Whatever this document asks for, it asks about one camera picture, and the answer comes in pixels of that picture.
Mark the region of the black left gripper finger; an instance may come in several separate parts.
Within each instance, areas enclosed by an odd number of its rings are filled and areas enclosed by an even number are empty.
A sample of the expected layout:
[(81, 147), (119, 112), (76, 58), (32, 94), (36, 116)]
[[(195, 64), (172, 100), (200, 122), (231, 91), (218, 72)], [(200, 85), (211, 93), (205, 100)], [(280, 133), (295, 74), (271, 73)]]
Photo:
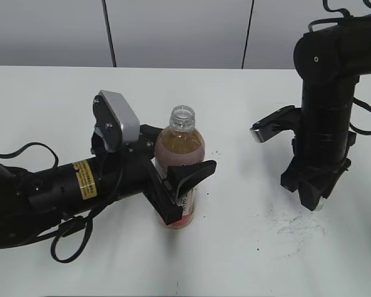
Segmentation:
[(196, 185), (213, 175), (217, 163), (214, 160), (203, 161), (193, 165), (169, 166), (167, 169), (167, 190), (173, 201), (181, 199)]
[(140, 126), (140, 136), (146, 142), (147, 147), (155, 147), (158, 136), (163, 128), (143, 124)]

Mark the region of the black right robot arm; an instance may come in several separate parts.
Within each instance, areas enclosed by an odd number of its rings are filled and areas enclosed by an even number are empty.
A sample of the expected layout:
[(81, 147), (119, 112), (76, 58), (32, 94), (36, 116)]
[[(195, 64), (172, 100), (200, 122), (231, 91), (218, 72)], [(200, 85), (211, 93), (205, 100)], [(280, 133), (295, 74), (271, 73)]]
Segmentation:
[(351, 124), (355, 87), (371, 74), (371, 14), (307, 32), (294, 48), (294, 65), (302, 102), (277, 123), (279, 131), (294, 133), (294, 156), (281, 185), (298, 192), (301, 204), (313, 211), (351, 165), (348, 151), (360, 134)]

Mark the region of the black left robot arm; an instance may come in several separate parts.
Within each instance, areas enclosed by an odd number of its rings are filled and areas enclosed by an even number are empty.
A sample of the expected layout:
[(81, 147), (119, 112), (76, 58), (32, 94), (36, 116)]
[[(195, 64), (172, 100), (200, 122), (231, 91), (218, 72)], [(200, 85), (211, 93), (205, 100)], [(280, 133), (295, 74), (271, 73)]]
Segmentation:
[(70, 235), (86, 227), (82, 213), (144, 194), (166, 225), (178, 222), (181, 199), (216, 170), (213, 160), (171, 166), (161, 177), (152, 160), (160, 130), (144, 125), (136, 141), (110, 151), (92, 135), (92, 157), (39, 172), (0, 164), (0, 249)]

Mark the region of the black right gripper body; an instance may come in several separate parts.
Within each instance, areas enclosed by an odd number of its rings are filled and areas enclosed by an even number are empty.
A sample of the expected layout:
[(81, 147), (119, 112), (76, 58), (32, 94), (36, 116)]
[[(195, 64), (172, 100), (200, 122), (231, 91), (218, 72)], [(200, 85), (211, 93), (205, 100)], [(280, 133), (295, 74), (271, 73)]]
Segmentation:
[(298, 129), (292, 140), (293, 158), (281, 175), (285, 189), (298, 192), (302, 181), (315, 179), (324, 189), (329, 173), (342, 167), (346, 170), (351, 161), (349, 148), (356, 143), (356, 133), (351, 131), (318, 132)]

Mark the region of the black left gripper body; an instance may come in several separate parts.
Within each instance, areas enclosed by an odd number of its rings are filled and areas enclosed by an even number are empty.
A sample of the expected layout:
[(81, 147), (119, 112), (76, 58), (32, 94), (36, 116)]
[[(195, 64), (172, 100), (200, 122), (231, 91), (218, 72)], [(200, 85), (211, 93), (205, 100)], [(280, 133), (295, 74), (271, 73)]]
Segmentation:
[(182, 218), (182, 207), (173, 201), (167, 190), (167, 178), (162, 178), (151, 162), (155, 147), (147, 147), (140, 135), (137, 142), (110, 153), (105, 150), (103, 140), (93, 132), (91, 151), (103, 200), (92, 208), (90, 217), (96, 217), (113, 202), (142, 193), (165, 225)]

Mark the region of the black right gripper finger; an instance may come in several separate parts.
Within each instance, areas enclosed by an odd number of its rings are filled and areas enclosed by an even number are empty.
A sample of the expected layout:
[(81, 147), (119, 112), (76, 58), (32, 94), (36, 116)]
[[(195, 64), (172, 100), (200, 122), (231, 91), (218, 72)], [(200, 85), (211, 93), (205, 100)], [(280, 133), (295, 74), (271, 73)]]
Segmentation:
[(302, 181), (298, 185), (298, 192), (301, 204), (310, 211), (315, 211), (322, 196), (319, 182), (315, 179)]
[(336, 186), (336, 183), (338, 182), (338, 180), (340, 179), (340, 177), (342, 176), (342, 174), (346, 171), (346, 168), (345, 167), (342, 167), (336, 171), (333, 171), (331, 173), (329, 173), (326, 177), (326, 185), (324, 187), (324, 189), (322, 190), (322, 194), (321, 196), (325, 199), (327, 199), (330, 194), (332, 193), (334, 187)]

